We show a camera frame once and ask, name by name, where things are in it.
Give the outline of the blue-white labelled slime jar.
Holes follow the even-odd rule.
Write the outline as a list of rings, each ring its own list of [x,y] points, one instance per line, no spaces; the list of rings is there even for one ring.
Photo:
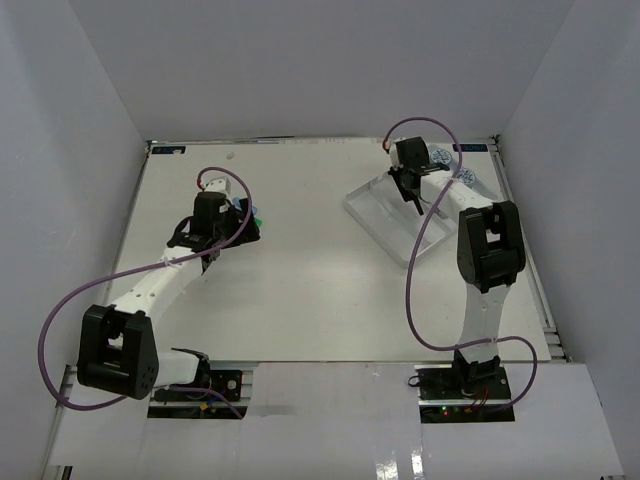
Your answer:
[[[453,155],[446,149],[435,148],[430,153],[431,160],[439,165],[443,165],[449,169],[456,165]]]

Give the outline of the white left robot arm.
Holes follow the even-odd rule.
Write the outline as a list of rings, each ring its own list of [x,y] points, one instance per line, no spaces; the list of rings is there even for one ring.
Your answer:
[[[81,385],[141,400],[157,387],[177,385],[199,399],[211,387],[208,357],[190,349],[160,352],[155,330],[163,315],[217,259],[222,249],[260,239],[249,198],[197,194],[191,216],[176,226],[159,267],[107,306],[93,305],[82,320],[77,378]]]

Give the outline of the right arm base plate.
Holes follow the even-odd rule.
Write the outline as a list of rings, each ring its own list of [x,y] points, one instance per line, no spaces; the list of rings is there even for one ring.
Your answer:
[[[488,405],[501,405],[511,401],[512,393],[504,367],[496,375],[463,384],[452,368],[418,368],[408,380],[409,387],[418,389],[422,405],[465,406],[485,401]]]

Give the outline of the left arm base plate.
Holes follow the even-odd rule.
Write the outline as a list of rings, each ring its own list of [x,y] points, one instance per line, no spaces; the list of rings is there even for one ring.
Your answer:
[[[243,373],[241,370],[208,370],[196,374],[195,380],[189,384],[180,385],[180,388],[202,388],[215,390],[230,402],[239,401],[241,398]],[[217,398],[206,392],[182,392],[168,388],[156,390],[152,397],[156,402],[204,402]]]

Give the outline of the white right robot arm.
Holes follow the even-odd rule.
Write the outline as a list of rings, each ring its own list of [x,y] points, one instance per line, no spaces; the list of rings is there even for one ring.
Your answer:
[[[420,137],[397,140],[388,153],[389,174],[402,198],[417,209],[428,202],[429,218],[439,212],[456,222],[456,262],[466,283],[466,305],[451,384],[459,396],[475,398],[498,373],[504,303],[526,266],[517,206],[493,201],[459,181],[449,166],[432,159]]]

